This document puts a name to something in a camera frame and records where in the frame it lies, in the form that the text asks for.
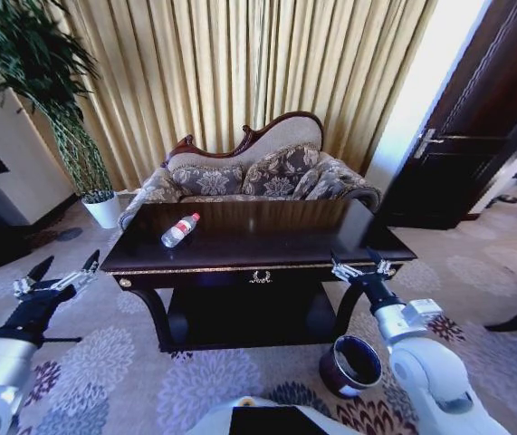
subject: beige curtain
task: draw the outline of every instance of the beige curtain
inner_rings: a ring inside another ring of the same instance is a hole
[[[99,62],[81,102],[116,189],[189,133],[231,150],[242,125],[312,111],[325,150],[362,171],[433,0],[63,0]]]

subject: white plant pot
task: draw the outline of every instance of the white plant pot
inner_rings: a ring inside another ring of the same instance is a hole
[[[121,213],[120,199],[117,198],[117,195],[114,195],[113,198],[107,201],[98,202],[96,204],[85,204],[85,202],[81,202],[93,215],[95,220],[99,222],[102,228],[115,228],[117,226],[117,219]]]

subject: cup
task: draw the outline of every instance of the cup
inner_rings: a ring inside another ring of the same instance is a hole
[[[377,385],[382,373],[375,350],[353,335],[342,335],[321,357],[319,373],[335,396],[350,399]]]

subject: floor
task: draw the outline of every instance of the floor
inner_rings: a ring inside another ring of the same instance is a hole
[[[517,333],[487,333],[482,325],[517,313],[517,204],[496,204],[473,222],[448,231],[397,228],[418,255],[391,287],[404,299],[432,297],[445,317],[432,336],[464,360],[490,414],[517,434]],[[55,255],[52,275],[79,267],[119,237],[103,230],[80,203],[35,235],[33,253],[0,268],[0,324],[12,312],[12,282]],[[333,305],[344,292],[325,284]],[[160,289],[164,300],[171,290]],[[387,353],[361,303],[349,331]],[[99,279],[54,316],[51,337],[34,357],[36,384],[21,416],[19,435],[179,434],[212,406],[247,394],[306,404],[367,434],[414,434],[416,415],[389,369],[380,386],[355,400],[331,395],[318,374],[326,345],[161,354],[145,306],[123,294],[110,276]]]

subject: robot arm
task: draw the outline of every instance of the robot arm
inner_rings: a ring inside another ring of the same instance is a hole
[[[392,276],[390,264],[369,250],[378,264],[376,272],[365,274],[345,266],[333,257],[332,272],[356,286],[371,302],[378,321],[390,366],[405,389],[419,417],[419,432],[429,435],[509,435],[487,413],[475,394],[463,361],[441,343],[425,338],[425,322],[439,315],[441,308],[431,299],[405,305],[385,285]]]
[[[0,327],[0,435],[14,432],[15,417],[34,383],[31,360],[47,341],[43,333],[51,317],[59,304],[95,279],[99,251],[88,258],[81,270],[63,279],[41,281],[52,261],[52,257],[47,258],[25,278],[14,282],[14,295],[20,303]]]

